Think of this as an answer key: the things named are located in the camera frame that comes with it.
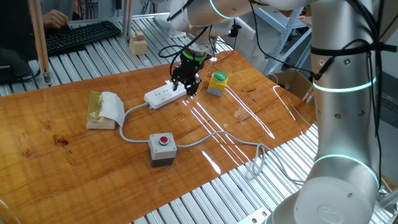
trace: white power strip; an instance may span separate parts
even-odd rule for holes
[[[187,91],[182,83],[178,83],[177,90],[173,91],[173,83],[168,83],[162,87],[152,90],[145,94],[144,100],[149,103],[151,109],[158,109],[167,103],[185,96]]]

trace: teal light ring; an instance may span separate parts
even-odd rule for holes
[[[322,91],[328,91],[330,93],[348,93],[348,92],[352,92],[352,91],[363,90],[371,85],[372,85],[372,82],[368,82],[366,84],[356,86],[356,87],[335,89],[335,88],[326,88],[326,87],[318,86],[315,83],[313,84],[313,86],[315,88],[322,90]]]
[[[220,16],[224,17],[225,19],[235,19],[235,17],[228,17],[228,16],[224,16],[222,15],[222,13],[219,12],[219,10],[216,9],[216,6],[213,3],[213,0],[209,0],[211,6],[213,6],[214,11],[216,11]]]
[[[365,163],[363,163],[363,162],[361,162],[361,161],[359,161],[359,160],[357,160],[357,159],[354,159],[354,158],[352,158],[352,157],[350,157],[350,156],[337,155],[337,154],[335,154],[335,155],[323,156],[323,157],[317,159],[317,160],[314,162],[314,165],[315,165],[317,162],[321,161],[322,159],[326,159],[326,158],[329,158],[329,157],[342,157],[342,158],[346,158],[346,159],[351,159],[352,161],[355,161],[355,162],[361,164],[362,166],[365,166],[365,168],[367,168],[367,170],[368,170],[370,173],[372,173],[374,179],[376,180],[377,187],[380,187],[379,179],[377,178],[376,173],[375,173],[370,167],[368,167]]]

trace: wooden table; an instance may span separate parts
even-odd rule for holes
[[[171,132],[177,144],[190,144],[223,129],[273,148],[314,122],[311,106],[237,52],[211,63],[200,71],[198,96],[134,111],[125,135]],[[206,92],[216,70],[229,75],[221,98]],[[90,91],[117,93],[127,110],[169,78],[164,65],[0,98],[0,199],[21,223],[126,224],[254,158],[255,147],[221,134],[179,149],[172,166],[153,169],[146,144],[123,141],[118,130],[86,129]]]

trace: green button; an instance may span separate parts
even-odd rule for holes
[[[224,81],[228,78],[228,76],[225,74],[225,72],[222,72],[222,71],[215,72],[214,77],[216,79],[218,79],[219,81]]]

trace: black keyboard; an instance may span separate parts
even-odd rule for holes
[[[77,45],[88,44],[120,33],[121,31],[110,21],[103,21],[50,34],[45,37],[47,53],[53,55],[54,53]]]

